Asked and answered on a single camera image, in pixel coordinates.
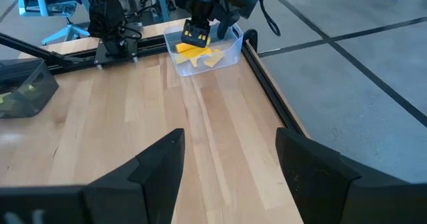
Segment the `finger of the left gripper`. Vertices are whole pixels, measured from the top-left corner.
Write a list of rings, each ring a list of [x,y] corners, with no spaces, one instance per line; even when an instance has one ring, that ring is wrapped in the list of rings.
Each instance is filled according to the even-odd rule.
[[[183,43],[204,48],[207,45],[207,38],[210,32],[210,25],[207,19],[186,19],[181,32]]]
[[[228,28],[240,19],[240,14],[238,11],[219,12],[216,19],[220,22],[217,36],[222,40],[225,37]]]

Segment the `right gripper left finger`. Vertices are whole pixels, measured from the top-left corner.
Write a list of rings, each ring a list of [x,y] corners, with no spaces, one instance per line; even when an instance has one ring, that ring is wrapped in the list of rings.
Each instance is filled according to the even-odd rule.
[[[185,131],[174,129],[83,189],[89,224],[171,224],[183,176]]]

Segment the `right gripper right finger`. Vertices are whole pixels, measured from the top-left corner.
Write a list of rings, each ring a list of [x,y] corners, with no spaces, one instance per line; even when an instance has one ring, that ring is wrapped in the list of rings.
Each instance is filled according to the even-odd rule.
[[[360,174],[339,152],[286,128],[276,130],[276,151],[304,224],[339,224],[350,184]]]

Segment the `long yellow block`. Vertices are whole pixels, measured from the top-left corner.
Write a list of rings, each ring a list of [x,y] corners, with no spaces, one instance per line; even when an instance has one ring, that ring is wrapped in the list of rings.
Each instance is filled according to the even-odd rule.
[[[179,43],[179,44],[177,44],[177,45],[175,46],[175,48],[176,48],[176,51],[177,51],[178,53],[183,53],[183,52],[186,52],[186,51],[189,51],[189,50],[195,49],[195,48],[196,48],[196,46],[194,46],[194,45],[190,45],[190,44],[187,44],[187,43]]]
[[[209,47],[195,47],[193,49],[188,49],[187,51],[184,51],[181,53],[184,57],[188,59],[196,58],[200,55],[209,55],[211,54],[211,49]]]

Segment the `yellow arch block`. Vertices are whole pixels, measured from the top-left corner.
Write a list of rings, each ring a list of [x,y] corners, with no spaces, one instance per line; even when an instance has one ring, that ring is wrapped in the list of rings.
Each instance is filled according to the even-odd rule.
[[[213,68],[217,65],[224,57],[224,52],[219,49],[214,49],[211,54],[203,61],[204,65]]]

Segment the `green rectangular block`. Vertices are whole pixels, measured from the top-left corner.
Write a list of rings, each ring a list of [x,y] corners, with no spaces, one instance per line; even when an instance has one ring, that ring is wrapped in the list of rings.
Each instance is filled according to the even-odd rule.
[[[27,96],[28,98],[30,98],[30,96],[34,96],[37,94],[36,88],[31,84],[24,84],[20,86],[17,89],[17,92],[23,96]]]

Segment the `green cube block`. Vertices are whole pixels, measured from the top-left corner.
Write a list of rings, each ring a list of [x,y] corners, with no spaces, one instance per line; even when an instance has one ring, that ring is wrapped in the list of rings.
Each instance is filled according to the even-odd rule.
[[[14,93],[0,94],[0,113],[14,113],[17,110],[17,100]]]

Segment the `clear plastic bin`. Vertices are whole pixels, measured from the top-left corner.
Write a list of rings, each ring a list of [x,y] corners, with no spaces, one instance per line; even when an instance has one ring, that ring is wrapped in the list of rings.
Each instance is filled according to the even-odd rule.
[[[242,49],[243,43],[243,33],[242,30],[237,25],[232,25],[226,31],[225,37],[221,40],[217,37],[219,23],[212,23],[209,36],[207,38],[207,45],[213,52],[214,49],[219,49],[224,52],[223,59],[215,65],[213,68],[204,65],[203,61],[208,57],[208,55],[200,55],[193,59],[188,59],[186,62],[175,64],[175,56],[178,53],[175,46],[181,41],[181,31],[183,29],[182,25],[175,25],[173,27],[168,27],[164,32],[163,36],[165,38],[167,49],[169,55],[175,65],[175,70],[177,74],[182,77],[187,77],[190,75],[195,75],[198,73],[203,73],[213,69],[218,69],[222,67],[227,67],[230,65],[236,64],[240,60],[240,51]]]

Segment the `blue desk leg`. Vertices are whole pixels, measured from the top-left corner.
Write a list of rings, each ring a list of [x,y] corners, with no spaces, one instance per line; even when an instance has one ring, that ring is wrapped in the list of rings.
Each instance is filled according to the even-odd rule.
[[[163,22],[170,21],[169,11],[167,8],[167,0],[158,0],[158,4],[159,4],[159,14],[158,14],[159,18]]]

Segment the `dark smoky plastic bin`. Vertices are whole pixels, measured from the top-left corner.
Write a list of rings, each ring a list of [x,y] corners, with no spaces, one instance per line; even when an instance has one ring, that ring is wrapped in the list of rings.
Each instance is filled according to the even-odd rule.
[[[37,94],[28,98],[18,93],[17,89],[24,84],[34,86]],[[0,60],[0,94],[14,93],[18,108],[14,113],[0,113],[0,119],[37,115],[50,101],[58,87],[59,84],[42,59]]]

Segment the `light blue office chair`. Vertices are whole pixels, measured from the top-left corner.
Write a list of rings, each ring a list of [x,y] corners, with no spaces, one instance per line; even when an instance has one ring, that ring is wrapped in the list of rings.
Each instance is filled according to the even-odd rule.
[[[49,42],[63,38],[64,41],[88,37],[89,32],[74,24],[70,18],[75,13],[79,0],[17,0],[20,16],[24,17],[63,17],[67,24],[58,32],[46,37],[41,42]]]

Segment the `black table frame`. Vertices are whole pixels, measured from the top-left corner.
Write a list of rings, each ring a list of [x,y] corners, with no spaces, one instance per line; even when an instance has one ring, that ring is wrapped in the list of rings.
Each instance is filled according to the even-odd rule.
[[[303,125],[297,122],[297,116],[291,113],[291,107],[285,103],[285,98],[282,97],[281,93],[274,87],[272,81],[262,67],[262,62],[258,60],[258,54],[256,53],[258,33],[256,30],[250,29],[246,31],[243,35],[243,41],[244,43],[241,48],[243,56],[246,58],[246,61],[248,61],[248,65],[251,67],[265,94],[268,96],[280,121],[288,129],[307,137],[308,134],[303,131]],[[47,51],[1,32],[0,45],[10,47],[46,61],[48,70],[54,75],[95,67],[96,48],[62,55],[54,51]],[[165,38],[162,35],[157,35],[137,41],[137,52],[135,56],[147,57],[165,53],[166,51],[167,46]]]

